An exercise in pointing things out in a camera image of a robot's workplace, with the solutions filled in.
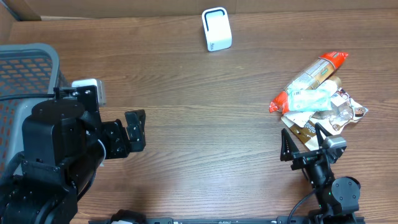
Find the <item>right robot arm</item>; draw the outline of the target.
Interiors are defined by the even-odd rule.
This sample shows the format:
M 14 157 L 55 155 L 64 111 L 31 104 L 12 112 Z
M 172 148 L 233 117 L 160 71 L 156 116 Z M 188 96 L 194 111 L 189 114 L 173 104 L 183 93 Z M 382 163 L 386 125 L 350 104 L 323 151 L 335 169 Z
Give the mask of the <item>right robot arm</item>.
M 286 129 L 281 131 L 281 161 L 291 161 L 292 170 L 301 170 L 310 182 L 312 191 L 304 196 L 290 211 L 286 223 L 364 223 L 356 218 L 359 210 L 361 184 L 353 177 L 335 178 L 331 170 L 345 152 L 346 140 L 341 135 L 332 135 L 321 124 L 315 124 L 318 149 L 300 152 Z M 296 210 L 311 196 L 315 196 L 319 209 L 306 217 L 295 215 Z

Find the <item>orange spaghetti pasta package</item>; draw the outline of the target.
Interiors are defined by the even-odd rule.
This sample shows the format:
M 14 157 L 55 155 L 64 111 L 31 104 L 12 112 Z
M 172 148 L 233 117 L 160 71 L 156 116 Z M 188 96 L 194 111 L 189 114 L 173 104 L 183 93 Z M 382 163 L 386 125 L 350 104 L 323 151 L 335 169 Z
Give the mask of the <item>orange spaghetti pasta package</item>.
M 292 90 L 314 90 L 318 88 L 342 66 L 348 55 L 347 52 L 327 52 L 319 56 L 307 68 L 299 72 L 270 102 L 269 112 L 281 111 L 283 114 L 287 113 L 289 111 L 288 97 Z

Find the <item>mint green wipes pack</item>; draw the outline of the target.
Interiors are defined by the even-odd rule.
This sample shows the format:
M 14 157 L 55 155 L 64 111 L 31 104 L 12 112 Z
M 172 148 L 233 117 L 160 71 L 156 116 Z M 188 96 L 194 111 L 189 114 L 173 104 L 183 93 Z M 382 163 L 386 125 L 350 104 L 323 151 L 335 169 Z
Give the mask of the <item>mint green wipes pack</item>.
M 288 96 L 289 111 L 314 112 L 331 110 L 331 95 L 327 90 L 292 90 Z

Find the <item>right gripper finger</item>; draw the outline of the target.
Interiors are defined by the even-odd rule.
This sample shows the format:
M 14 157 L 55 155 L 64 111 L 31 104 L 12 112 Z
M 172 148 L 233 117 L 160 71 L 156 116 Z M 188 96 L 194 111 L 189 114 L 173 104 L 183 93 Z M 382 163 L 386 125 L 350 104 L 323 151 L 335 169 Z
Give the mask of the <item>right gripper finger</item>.
M 315 133 L 319 146 L 322 146 L 326 137 L 331 136 L 331 133 L 328 132 L 320 123 L 315 123 Z
M 284 128 L 281 131 L 282 144 L 280 152 L 280 160 L 282 161 L 292 161 L 295 156 L 299 154 L 299 149 L 294 143 L 293 139 L 290 137 L 289 132 Z

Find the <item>beige snack bag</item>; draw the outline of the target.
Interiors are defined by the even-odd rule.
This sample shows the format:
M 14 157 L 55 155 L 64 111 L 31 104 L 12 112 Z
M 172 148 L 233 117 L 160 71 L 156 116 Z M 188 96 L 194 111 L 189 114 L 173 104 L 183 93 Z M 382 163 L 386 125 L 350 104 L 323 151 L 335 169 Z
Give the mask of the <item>beige snack bag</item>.
M 342 88 L 331 96 L 331 107 L 330 111 L 318 111 L 312 114 L 302 127 L 298 122 L 295 123 L 289 119 L 287 115 L 281 120 L 308 150 L 314 151 L 318 149 L 316 123 L 321 124 L 332 135 L 338 135 L 347 124 L 357 123 L 368 112 L 366 107 L 355 102 Z

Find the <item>white bottle gold cap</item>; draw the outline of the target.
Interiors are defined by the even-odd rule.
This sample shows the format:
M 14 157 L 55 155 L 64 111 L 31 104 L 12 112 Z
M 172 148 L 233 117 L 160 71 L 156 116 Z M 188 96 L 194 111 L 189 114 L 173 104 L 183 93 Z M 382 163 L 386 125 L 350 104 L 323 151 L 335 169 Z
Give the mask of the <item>white bottle gold cap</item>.
M 342 85 L 342 81 L 339 77 L 332 75 L 326 79 L 319 87 L 319 90 L 325 90 L 328 92 L 329 96 L 333 96 Z

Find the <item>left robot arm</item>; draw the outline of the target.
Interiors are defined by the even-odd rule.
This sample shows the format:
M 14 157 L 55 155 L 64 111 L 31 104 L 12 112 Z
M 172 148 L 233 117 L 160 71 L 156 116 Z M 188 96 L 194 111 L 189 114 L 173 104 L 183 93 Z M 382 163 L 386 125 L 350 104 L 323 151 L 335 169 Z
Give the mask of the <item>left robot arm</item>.
M 101 163 L 146 146 L 144 110 L 101 120 L 96 86 L 56 88 L 22 123 L 23 150 L 1 177 L 2 223 L 69 223 Z

